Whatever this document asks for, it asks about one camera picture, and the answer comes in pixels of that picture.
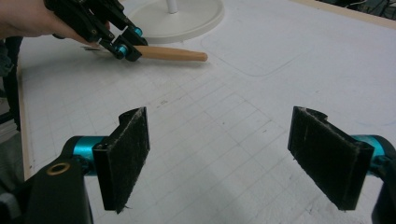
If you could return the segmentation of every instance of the white tabletop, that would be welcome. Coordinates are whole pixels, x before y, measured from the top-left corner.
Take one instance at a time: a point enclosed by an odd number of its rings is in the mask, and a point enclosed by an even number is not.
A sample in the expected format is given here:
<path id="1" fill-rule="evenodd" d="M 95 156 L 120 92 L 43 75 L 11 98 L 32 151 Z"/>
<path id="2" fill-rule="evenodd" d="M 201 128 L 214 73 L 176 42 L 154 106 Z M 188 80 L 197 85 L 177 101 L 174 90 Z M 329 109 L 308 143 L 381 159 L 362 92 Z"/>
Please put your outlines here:
<path id="1" fill-rule="evenodd" d="M 125 14 L 144 1 L 125 1 Z M 148 108 L 151 151 L 116 216 L 87 178 L 95 223 L 371 223 L 382 181 L 338 211 L 290 155 L 292 108 L 396 145 L 396 31 L 289 0 L 227 0 L 209 33 L 166 47 L 206 63 L 118 61 L 26 38 L 21 89 L 32 174 L 74 135 L 109 135 Z"/>

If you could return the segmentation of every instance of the white round base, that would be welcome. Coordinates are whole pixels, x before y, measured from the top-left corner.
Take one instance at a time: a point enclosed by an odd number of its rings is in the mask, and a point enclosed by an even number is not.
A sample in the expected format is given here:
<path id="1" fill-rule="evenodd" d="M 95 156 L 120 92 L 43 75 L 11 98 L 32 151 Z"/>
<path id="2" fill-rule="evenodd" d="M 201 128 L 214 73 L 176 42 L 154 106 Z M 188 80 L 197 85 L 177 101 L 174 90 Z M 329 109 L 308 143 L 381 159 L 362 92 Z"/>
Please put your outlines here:
<path id="1" fill-rule="evenodd" d="M 178 12 L 169 14 L 165 0 L 148 3 L 129 19 L 142 29 L 150 44 L 168 44 L 194 38 L 216 27 L 224 16 L 221 0 L 177 0 Z"/>

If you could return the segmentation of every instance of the wooden stick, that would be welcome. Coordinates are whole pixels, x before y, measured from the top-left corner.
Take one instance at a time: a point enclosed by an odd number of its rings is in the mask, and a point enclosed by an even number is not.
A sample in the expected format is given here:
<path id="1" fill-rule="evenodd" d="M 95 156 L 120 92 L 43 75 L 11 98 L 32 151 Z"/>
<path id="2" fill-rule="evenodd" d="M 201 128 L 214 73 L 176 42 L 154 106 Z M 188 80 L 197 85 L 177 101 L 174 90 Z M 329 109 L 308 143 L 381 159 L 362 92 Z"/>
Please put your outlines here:
<path id="1" fill-rule="evenodd" d="M 207 60 L 207 55 L 204 52 L 152 46 L 134 47 L 142 53 L 142 58 L 198 62 L 205 62 Z"/>

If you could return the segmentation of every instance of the human hand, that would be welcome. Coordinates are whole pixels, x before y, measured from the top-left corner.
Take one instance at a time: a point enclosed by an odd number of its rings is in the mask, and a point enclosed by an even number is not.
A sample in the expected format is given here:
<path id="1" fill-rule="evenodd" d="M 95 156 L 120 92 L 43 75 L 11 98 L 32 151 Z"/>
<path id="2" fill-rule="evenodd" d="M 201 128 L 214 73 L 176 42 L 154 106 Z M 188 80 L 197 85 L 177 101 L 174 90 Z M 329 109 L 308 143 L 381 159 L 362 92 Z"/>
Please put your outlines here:
<path id="1" fill-rule="evenodd" d="M 0 39 L 15 35 L 36 37 L 53 34 L 97 46 L 87 42 L 48 10 L 44 0 L 0 0 Z"/>

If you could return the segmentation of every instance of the white lamp base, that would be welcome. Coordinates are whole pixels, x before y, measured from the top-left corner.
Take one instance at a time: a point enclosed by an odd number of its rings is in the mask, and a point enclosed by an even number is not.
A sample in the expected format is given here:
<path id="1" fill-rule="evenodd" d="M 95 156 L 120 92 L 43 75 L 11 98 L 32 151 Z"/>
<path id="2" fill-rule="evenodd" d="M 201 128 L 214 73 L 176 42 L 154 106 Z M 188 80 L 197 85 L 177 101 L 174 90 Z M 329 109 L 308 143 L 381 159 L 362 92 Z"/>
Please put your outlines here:
<path id="1" fill-rule="evenodd" d="M 129 19 L 143 31 L 150 44 L 168 44 L 194 38 L 216 27 L 224 16 L 221 0 L 177 0 L 178 12 L 170 14 L 165 0 L 148 3 Z"/>

